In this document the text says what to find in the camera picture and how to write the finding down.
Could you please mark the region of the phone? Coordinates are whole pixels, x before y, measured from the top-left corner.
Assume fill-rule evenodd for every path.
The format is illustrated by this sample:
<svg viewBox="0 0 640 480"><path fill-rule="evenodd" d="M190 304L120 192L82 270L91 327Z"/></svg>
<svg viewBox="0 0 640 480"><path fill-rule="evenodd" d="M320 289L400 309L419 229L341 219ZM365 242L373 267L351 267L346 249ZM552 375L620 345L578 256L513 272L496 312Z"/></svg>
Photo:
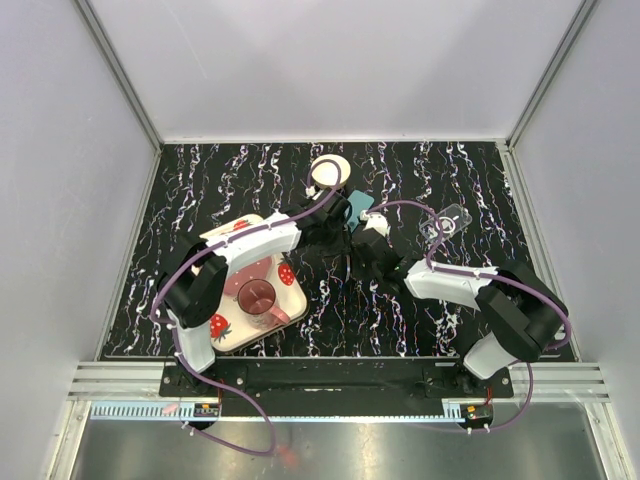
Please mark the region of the phone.
<svg viewBox="0 0 640 480"><path fill-rule="evenodd" d="M374 198L362 191L354 190L348 197L349 207L346 212L346 225L353 233L359 225L360 214L374 204Z"/></svg>

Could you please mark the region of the clear transparent phone case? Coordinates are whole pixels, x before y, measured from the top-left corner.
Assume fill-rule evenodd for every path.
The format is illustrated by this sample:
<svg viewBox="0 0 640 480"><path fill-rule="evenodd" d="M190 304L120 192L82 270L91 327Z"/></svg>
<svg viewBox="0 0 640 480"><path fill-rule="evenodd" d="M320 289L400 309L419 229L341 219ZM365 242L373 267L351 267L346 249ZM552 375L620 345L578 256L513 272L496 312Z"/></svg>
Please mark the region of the clear transparent phone case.
<svg viewBox="0 0 640 480"><path fill-rule="evenodd" d="M441 224L442 239L448 240L452 236L466 229L472 223L469 211L460 204L451 204L441 210L437 217ZM436 222L429 218L419 226L419 232L429 244L438 239L439 231Z"/></svg>

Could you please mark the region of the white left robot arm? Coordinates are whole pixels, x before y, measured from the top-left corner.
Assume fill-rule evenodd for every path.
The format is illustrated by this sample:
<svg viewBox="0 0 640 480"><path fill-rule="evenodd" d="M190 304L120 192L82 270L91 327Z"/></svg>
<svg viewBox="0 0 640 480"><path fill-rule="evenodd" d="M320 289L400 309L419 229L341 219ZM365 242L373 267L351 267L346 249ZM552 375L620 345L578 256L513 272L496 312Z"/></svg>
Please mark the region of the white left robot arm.
<svg viewBox="0 0 640 480"><path fill-rule="evenodd" d="M325 190L208 240L191 234L179 238L163 260L151 318L171 329L175 357L185 367L180 381L190 393L203 396L215 386L210 320L231 277L264 258L331 245L342 236L351 212L344 196Z"/></svg>

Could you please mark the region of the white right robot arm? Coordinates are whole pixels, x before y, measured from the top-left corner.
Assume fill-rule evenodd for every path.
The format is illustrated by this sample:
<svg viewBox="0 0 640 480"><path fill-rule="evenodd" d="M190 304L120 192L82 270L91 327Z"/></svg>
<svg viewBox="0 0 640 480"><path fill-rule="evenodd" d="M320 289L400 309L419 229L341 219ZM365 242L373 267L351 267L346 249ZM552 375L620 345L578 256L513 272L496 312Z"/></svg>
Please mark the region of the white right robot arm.
<svg viewBox="0 0 640 480"><path fill-rule="evenodd" d="M383 234L363 227L352 235L350 250L353 275L372 279L384 293L444 301L481 313L489 333L464 353L453 374L463 395L480 394L499 370L534 363L570 341L567 307L521 262L471 268L402 256Z"/></svg>

